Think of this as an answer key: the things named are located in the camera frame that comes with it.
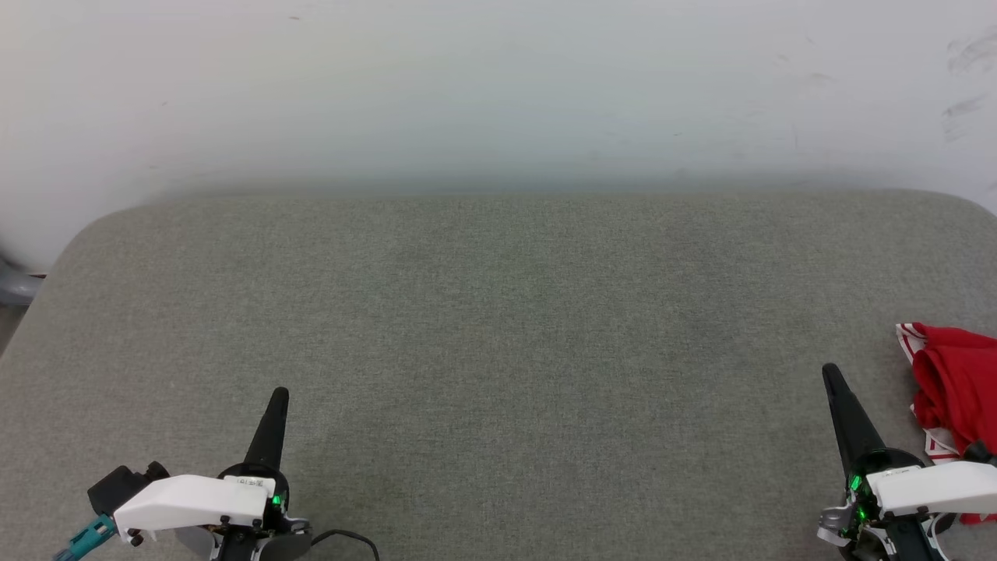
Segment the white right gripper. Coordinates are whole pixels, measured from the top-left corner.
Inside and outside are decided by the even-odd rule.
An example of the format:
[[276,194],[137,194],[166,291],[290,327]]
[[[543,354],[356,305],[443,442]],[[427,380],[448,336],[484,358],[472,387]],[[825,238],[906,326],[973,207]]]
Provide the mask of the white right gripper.
[[826,363],[823,383],[838,455],[845,502],[862,520],[915,514],[997,517],[997,456],[926,466],[907,452],[886,448],[840,367]]

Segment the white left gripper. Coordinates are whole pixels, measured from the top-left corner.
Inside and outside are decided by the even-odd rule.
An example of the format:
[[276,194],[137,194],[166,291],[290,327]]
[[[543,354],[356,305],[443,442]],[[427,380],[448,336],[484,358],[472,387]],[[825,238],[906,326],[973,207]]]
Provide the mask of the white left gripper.
[[288,388],[274,388],[245,463],[217,477],[170,476],[135,494],[113,514],[121,540],[139,545],[146,538],[156,540],[159,532],[186,528],[206,530],[214,541],[234,532],[262,540],[291,535],[289,485],[278,471],[289,402]]

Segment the red basketball jersey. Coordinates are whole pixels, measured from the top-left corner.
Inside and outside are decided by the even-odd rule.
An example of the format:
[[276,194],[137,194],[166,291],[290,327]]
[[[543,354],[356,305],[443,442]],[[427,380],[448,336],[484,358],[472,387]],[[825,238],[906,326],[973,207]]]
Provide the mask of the red basketball jersey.
[[975,443],[997,456],[997,338],[923,323],[895,334],[918,384],[911,411],[929,461],[961,460]]

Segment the grey metal bar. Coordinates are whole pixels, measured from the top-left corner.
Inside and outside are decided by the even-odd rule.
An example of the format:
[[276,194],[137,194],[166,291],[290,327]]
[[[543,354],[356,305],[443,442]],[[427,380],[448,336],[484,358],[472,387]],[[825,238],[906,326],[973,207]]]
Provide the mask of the grey metal bar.
[[39,294],[46,276],[32,276],[0,255],[0,305],[28,308]]

